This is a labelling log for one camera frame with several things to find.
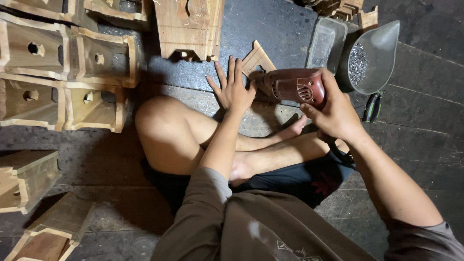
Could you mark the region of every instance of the knee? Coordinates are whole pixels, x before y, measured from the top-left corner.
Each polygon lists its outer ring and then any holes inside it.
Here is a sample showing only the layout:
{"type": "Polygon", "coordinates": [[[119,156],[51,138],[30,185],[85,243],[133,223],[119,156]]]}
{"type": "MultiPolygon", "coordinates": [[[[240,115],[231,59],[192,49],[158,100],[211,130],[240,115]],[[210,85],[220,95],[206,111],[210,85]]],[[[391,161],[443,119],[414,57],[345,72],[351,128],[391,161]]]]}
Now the knee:
{"type": "Polygon", "coordinates": [[[174,116],[179,109],[185,105],[171,96],[157,96],[146,101],[140,106],[135,114],[135,123],[140,125],[144,122],[159,121],[174,116]]]}

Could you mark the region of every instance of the gray t-shirt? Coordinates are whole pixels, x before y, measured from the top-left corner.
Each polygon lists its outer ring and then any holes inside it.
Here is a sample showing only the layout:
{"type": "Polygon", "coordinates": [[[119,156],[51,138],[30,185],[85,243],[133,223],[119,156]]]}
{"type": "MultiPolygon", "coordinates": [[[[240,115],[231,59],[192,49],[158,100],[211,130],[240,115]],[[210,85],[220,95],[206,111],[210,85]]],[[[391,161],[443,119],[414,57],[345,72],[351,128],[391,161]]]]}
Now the gray t-shirt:
{"type": "MultiPolygon", "coordinates": [[[[464,260],[464,248],[446,222],[390,228],[388,242],[386,261],[464,260]]],[[[220,173],[198,168],[152,260],[376,259],[296,197],[261,190],[232,194],[220,173]]]]}

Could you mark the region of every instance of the transparent plastic container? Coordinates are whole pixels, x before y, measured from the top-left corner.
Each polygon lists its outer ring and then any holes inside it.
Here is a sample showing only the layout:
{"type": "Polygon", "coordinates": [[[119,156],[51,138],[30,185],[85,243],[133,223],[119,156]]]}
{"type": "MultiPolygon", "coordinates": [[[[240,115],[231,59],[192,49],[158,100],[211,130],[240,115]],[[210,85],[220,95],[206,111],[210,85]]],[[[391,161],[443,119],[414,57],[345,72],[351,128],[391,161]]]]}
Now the transparent plastic container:
{"type": "Polygon", "coordinates": [[[314,30],[306,68],[326,67],[337,72],[348,27],[331,18],[320,18],[314,30]]]}

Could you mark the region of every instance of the sleeve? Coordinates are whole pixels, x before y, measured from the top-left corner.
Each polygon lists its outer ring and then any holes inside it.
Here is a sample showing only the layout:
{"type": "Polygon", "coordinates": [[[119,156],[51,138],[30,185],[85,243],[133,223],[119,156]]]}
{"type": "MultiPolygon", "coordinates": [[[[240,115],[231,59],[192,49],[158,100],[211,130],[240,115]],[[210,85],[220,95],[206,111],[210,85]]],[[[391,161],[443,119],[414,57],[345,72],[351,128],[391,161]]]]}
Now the sleeve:
{"type": "Polygon", "coordinates": [[[220,173],[196,169],[174,224],[158,241],[152,260],[214,260],[219,253],[225,203],[231,195],[220,173]]]}
{"type": "Polygon", "coordinates": [[[464,247],[456,240],[448,223],[417,227],[397,222],[390,229],[385,261],[419,260],[464,260],[464,247]]]}

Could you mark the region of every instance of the black shorts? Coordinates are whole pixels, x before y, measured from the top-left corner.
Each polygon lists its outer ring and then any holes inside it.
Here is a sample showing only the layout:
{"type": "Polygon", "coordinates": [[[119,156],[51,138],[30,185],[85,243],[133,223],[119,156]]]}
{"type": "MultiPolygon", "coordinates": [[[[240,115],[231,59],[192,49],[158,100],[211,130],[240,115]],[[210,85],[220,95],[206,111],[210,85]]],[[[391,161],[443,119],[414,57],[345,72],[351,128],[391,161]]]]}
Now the black shorts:
{"type": "MultiPolygon", "coordinates": [[[[168,201],[171,213],[175,215],[182,205],[190,176],[156,171],[146,159],[141,163],[145,177],[158,188],[168,201]]],[[[233,193],[250,189],[281,192],[293,195],[315,208],[353,172],[353,169],[344,166],[330,151],[318,159],[256,174],[247,182],[230,188],[233,193]]]]}

